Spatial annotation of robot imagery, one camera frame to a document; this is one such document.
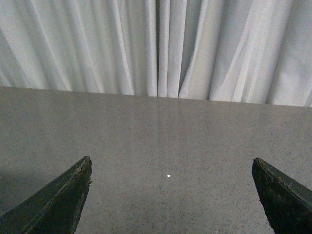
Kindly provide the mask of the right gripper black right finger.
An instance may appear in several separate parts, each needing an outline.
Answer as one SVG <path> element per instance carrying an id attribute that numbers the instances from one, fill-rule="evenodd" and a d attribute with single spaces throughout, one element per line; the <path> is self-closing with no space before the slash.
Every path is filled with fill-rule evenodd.
<path id="1" fill-rule="evenodd" d="M 276 234 L 312 232 L 312 191 L 271 164 L 255 158 L 252 176 L 270 227 Z"/>

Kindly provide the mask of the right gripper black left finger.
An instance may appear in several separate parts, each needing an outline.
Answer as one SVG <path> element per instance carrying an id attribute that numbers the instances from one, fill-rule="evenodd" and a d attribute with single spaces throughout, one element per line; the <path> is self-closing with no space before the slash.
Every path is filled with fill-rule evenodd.
<path id="1" fill-rule="evenodd" d="M 83 157 L 0 218 L 2 234 L 73 234 L 91 184 L 92 162 Z"/>

